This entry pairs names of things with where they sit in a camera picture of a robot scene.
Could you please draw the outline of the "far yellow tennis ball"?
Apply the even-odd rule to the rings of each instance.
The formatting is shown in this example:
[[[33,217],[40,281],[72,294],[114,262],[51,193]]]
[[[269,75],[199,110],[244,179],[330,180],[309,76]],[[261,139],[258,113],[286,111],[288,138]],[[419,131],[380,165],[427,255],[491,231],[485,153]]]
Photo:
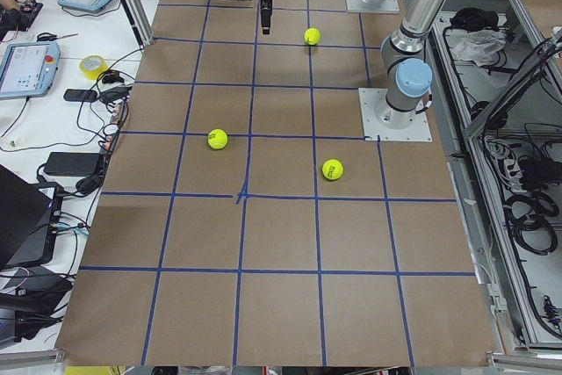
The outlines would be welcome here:
[[[317,46],[321,41],[321,32],[315,27],[309,27],[304,32],[304,41],[308,46]]]

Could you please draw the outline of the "yellow tennis ball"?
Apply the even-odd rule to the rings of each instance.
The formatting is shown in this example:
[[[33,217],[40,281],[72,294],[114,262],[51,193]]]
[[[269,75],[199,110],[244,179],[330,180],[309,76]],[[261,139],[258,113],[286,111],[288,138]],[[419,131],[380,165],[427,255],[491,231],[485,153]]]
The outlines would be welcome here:
[[[208,133],[207,144],[213,150],[221,150],[228,144],[228,135],[224,130],[215,128]]]
[[[344,167],[338,159],[330,158],[322,164],[321,172],[326,180],[336,181],[343,176]]]
[[[315,27],[309,27],[304,32],[304,41],[308,46],[317,46],[321,41],[321,32]]]

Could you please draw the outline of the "left yellow tennis ball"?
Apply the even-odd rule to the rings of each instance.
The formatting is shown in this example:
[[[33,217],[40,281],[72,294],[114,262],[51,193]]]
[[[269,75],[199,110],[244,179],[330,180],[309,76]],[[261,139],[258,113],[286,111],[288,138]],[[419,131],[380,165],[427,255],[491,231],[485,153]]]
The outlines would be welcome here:
[[[207,144],[213,150],[221,150],[228,144],[228,135],[224,130],[215,128],[208,133]]]

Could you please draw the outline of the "right yellow tennis ball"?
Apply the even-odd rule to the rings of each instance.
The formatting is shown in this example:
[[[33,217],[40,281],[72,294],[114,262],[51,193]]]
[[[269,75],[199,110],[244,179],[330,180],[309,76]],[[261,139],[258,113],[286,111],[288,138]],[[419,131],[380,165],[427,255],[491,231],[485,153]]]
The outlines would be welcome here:
[[[338,159],[330,158],[322,164],[321,172],[326,180],[336,181],[343,176],[344,167]]]

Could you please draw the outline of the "yellow tape roll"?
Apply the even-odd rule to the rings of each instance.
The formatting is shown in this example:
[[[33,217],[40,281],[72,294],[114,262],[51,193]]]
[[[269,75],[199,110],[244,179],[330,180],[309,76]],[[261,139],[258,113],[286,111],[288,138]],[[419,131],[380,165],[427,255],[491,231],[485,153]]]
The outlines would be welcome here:
[[[93,54],[84,57],[80,61],[79,69],[83,72],[87,79],[95,81],[100,75],[109,69],[109,65],[104,57]]]

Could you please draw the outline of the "black smartphone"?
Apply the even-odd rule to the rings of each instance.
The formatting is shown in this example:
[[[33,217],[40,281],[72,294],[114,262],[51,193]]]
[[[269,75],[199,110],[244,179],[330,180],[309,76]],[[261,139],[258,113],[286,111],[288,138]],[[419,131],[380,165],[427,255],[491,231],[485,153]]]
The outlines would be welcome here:
[[[67,89],[63,99],[67,102],[93,103],[97,100],[97,92],[90,89]]]

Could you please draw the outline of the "brown paper table cover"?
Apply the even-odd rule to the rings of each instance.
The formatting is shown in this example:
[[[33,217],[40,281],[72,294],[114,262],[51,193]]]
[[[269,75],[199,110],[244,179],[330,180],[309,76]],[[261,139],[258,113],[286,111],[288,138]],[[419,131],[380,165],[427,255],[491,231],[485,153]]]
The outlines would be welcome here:
[[[438,135],[363,136],[358,89],[386,85],[399,24],[275,0],[263,35],[257,1],[160,0],[56,342],[68,364],[486,363]]]

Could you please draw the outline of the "white crumpled cloth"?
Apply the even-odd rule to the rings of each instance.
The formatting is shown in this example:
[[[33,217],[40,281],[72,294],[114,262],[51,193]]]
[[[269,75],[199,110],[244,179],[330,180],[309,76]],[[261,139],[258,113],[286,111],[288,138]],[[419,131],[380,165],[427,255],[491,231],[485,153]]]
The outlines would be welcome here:
[[[493,30],[469,32],[451,49],[457,61],[471,61],[479,67],[494,65],[506,45],[506,35]]]

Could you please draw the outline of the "near blue teach pendant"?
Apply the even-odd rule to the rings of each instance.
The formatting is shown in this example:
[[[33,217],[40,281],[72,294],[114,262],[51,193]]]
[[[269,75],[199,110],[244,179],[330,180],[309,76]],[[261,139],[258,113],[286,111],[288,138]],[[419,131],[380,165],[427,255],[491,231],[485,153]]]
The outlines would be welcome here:
[[[45,96],[54,82],[60,55],[56,41],[10,44],[1,63],[1,99]]]

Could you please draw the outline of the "black power adapter brick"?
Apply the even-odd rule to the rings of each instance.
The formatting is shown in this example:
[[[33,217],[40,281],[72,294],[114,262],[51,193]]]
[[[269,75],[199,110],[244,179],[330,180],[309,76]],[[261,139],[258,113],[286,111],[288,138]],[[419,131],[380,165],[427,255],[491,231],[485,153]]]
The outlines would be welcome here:
[[[47,158],[44,173],[58,177],[89,176],[102,161],[99,153],[52,152]]]

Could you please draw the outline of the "black laptop computer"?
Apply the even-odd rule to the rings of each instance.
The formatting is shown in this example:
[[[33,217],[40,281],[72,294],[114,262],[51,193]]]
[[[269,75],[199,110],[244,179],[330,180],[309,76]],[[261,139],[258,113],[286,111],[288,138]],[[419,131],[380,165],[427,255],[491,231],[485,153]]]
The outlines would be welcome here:
[[[62,187],[29,184],[1,168],[1,268],[30,268],[51,261],[61,214]]]

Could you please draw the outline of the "black handled scissors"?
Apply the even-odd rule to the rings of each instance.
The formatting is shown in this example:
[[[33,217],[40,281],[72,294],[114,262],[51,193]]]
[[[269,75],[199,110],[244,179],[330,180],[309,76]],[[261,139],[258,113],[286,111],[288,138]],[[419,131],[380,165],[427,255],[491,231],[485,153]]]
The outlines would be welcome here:
[[[58,34],[54,34],[54,33],[50,33],[50,32],[42,32],[39,33],[36,37],[36,40],[38,42],[40,41],[56,41],[56,40],[62,40],[62,39],[66,39],[66,38],[71,38],[71,37],[75,37],[77,36],[77,33],[71,33],[71,34],[66,34],[66,35],[58,35]]]

